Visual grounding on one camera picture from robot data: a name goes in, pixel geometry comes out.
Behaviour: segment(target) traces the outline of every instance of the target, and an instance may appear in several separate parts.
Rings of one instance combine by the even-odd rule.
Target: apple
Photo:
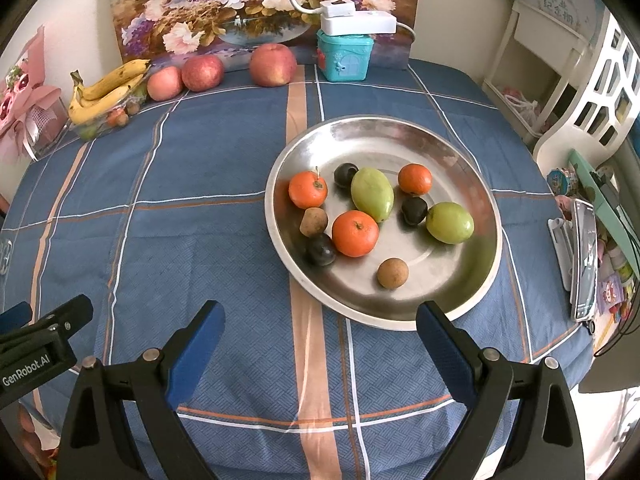
[[[182,77],[177,66],[167,66],[153,74],[146,84],[146,91],[154,101],[173,99],[182,92]]]
[[[210,90],[220,84],[225,66],[215,54],[189,58],[182,66],[182,81],[192,92]]]
[[[254,50],[249,73],[258,86],[282,86],[293,79],[298,62],[288,46],[265,43]]]

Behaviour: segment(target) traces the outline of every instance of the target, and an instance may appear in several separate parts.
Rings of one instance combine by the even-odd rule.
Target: blue gripper pad
[[[0,335],[7,334],[12,330],[25,326],[31,321],[31,316],[33,316],[33,311],[26,301],[11,307],[6,312],[0,314]]]
[[[437,309],[440,315],[436,314],[434,309]],[[428,301],[418,307],[415,324],[422,344],[436,365],[451,397],[472,409],[476,404],[474,370],[447,333],[443,326],[445,322],[450,330],[456,331],[456,336],[466,336],[479,351],[469,335],[456,329],[435,303]]]
[[[224,331],[225,309],[216,302],[169,371],[165,399],[172,410],[191,399]]]

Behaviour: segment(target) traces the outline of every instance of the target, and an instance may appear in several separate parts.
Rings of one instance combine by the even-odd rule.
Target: pink bouquet wrapping
[[[0,162],[33,160],[59,139],[66,123],[60,88],[44,84],[44,28],[24,46],[0,82]]]

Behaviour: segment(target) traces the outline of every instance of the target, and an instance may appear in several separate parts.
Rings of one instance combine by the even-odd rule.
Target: plate rim
[[[484,180],[484,177],[478,170],[476,170],[475,166],[471,163],[469,158],[465,156],[459,149],[453,146],[448,140],[443,139],[438,134],[432,132],[428,128],[421,126],[420,124],[414,123],[412,121],[407,121],[404,119],[399,119],[391,116],[384,115],[370,115],[370,114],[357,114],[357,115],[347,115],[341,116],[329,120],[322,121],[321,123],[314,124],[313,126],[308,127],[302,133],[298,134],[296,137],[291,139],[286,146],[281,150],[280,154],[276,158],[275,162],[271,167],[271,171],[269,172],[269,177],[267,179],[267,184],[264,193],[264,215],[265,220],[267,222],[267,231],[269,232],[269,236],[271,238],[271,243],[273,247],[276,249],[280,260],[284,264],[287,272],[290,277],[296,280],[302,288],[304,288],[313,298],[318,300],[321,304],[329,307],[330,309],[342,314],[348,319],[353,319],[355,321],[359,321],[367,326],[372,326],[376,328],[381,328],[383,330],[395,330],[399,332],[411,332],[415,331],[415,320],[411,321],[402,321],[402,320],[393,320],[393,319],[383,319],[376,316],[370,316],[369,314],[364,314],[350,306],[347,306],[340,301],[335,300],[324,290],[319,288],[314,282],[312,282],[306,274],[300,269],[300,267],[295,263],[294,259],[287,251],[287,248],[282,241],[282,237],[280,236],[280,232],[278,230],[278,226],[275,219],[275,213],[273,208],[273,194],[275,191],[276,184],[276,176],[280,171],[283,161],[289,155],[290,152],[300,143],[305,137],[309,136],[313,131],[318,128],[325,126],[327,124],[342,122],[344,120],[355,120],[355,119],[382,119],[387,121],[392,121],[395,123],[405,124],[407,126],[412,126],[417,128],[430,136],[436,137],[440,142],[446,144],[450,149],[452,149],[455,153],[457,153],[471,168],[471,170],[476,174],[480,183],[484,187],[487,195],[489,196],[489,202],[491,203],[492,209],[494,210],[494,218],[495,218],[495,226],[496,226],[496,234],[497,234],[497,244],[494,260],[492,262],[492,266],[489,270],[487,277],[485,278],[482,285],[476,290],[476,292],[463,304],[454,308],[450,312],[446,313],[446,316],[449,320],[455,320],[467,312],[469,312],[473,307],[475,307],[482,298],[485,297],[491,286],[494,284],[496,276],[498,275],[498,269],[500,267],[500,261],[502,259],[502,220],[500,218],[500,210],[498,209],[497,202],[495,201],[494,194],[491,192],[491,189],[487,186],[487,183]]]

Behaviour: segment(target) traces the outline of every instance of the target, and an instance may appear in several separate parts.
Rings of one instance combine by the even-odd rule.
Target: dark plum
[[[306,240],[306,257],[314,265],[327,266],[335,260],[334,241],[327,233],[311,236]]]
[[[402,202],[401,210],[407,225],[417,226],[427,216],[429,206],[419,196],[409,196]]]
[[[356,173],[358,173],[358,167],[350,162],[345,162],[335,168],[334,182],[343,189],[349,189]]]

